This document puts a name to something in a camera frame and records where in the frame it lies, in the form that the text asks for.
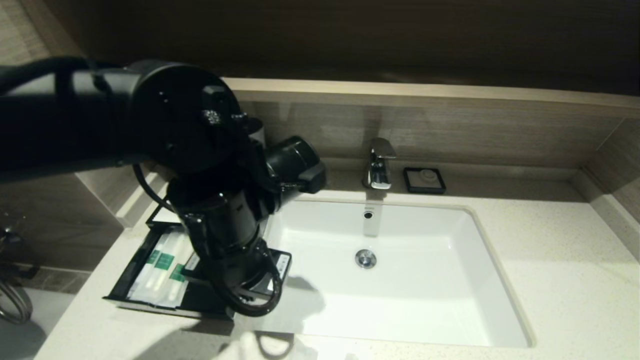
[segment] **green label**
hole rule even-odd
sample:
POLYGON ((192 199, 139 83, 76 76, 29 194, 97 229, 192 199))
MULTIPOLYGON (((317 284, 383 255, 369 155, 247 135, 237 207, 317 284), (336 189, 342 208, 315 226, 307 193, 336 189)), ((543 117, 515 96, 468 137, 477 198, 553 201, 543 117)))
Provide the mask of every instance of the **green label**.
POLYGON ((158 262, 156 263, 156 268, 162 269, 162 270, 169 270, 169 266, 171 266, 172 262, 173 262, 173 255, 162 253, 162 255, 160 255, 160 258, 158 259, 158 262))
POLYGON ((149 258, 147 259, 147 264, 155 264, 158 256, 160 255, 160 250, 154 250, 149 258))
POLYGON ((169 279, 184 282, 184 276, 182 276, 182 268, 184 268, 183 264, 175 265, 175 268, 173 269, 171 276, 169 276, 169 279))

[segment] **faucet handle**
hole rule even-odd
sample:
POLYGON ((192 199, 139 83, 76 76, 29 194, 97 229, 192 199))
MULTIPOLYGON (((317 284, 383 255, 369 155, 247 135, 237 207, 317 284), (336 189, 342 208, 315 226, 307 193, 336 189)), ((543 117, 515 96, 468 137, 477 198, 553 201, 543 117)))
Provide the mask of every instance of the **faucet handle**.
POLYGON ((396 151, 387 139, 371 139, 371 155, 378 159, 395 159, 396 151))

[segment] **sticker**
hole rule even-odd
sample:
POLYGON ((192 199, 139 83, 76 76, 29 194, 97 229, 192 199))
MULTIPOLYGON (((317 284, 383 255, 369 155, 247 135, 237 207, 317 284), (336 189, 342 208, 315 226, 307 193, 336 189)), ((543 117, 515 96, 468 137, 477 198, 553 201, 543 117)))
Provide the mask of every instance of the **sticker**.
MULTIPOLYGON (((282 254, 278 258, 278 262, 276 263, 276 269, 278 269, 278 273, 280 273, 280 278, 284 276, 284 270, 287 269, 287 265, 289 264, 289 259, 291 257, 287 254, 282 254)), ((273 291, 273 280, 269 281, 269 286, 267 286, 267 290, 273 291)))
POLYGON ((169 270, 169 266, 173 263, 173 258, 173 255, 162 253, 156 263, 156 269, 169 270))
POLYGON ((149 255, 149 258, 147 259, 147 264, 155 264, 156 260, 158 259, 158 256, 160 256, 160 250, 154 250, 151 255, 149 255))
POLYGON ((198 266, 199 262, 200 262, 200 256, 198 256, 198 254, 194 252, 193 255, 191 255, 191 257, 189 258, 189 261, 187 261, 187 265, 185 265, 184 268, 186 270, 193 271, 193 269, 195 269, 196 266, 198 266))
POLYGON ((184 268, 183 264, 175 265, 175 268, 173 269, 171 276, 169 276, 169 279, 184 282, 184 276, 182 275, 182 268, 184 268))

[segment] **robotic arm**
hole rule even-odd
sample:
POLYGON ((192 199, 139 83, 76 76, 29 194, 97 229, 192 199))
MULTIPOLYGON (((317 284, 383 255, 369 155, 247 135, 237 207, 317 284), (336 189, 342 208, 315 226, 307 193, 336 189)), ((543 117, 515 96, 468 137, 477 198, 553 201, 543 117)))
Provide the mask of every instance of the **robotic arm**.
POLYGON ((175 173, 167 196, 211 285, 247 316, 275 308, 282 293, 259 226, 301 192, 325 185, 317 153, 294 136, 264 150, 229 87, 203 69, 140 61, 120 68, 51 58, 0 68, 4 156, 0 181, 152 159, 175 173), (243 289, 273 278, 263 304, 243 289))

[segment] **white sink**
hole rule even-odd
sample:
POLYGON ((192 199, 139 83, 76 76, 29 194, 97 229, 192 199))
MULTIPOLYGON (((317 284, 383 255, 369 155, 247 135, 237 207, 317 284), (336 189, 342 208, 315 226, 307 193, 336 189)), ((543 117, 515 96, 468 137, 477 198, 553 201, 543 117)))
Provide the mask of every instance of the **white sink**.
POLYGON ((270 221, 293 254, 280 304, 255 330, 528 347, 474 217, 462 209, 297 201, 270 221), (379 224, 376 237, 365 236, 379 224), (377 263, 356 264, 361 249, 377 263))

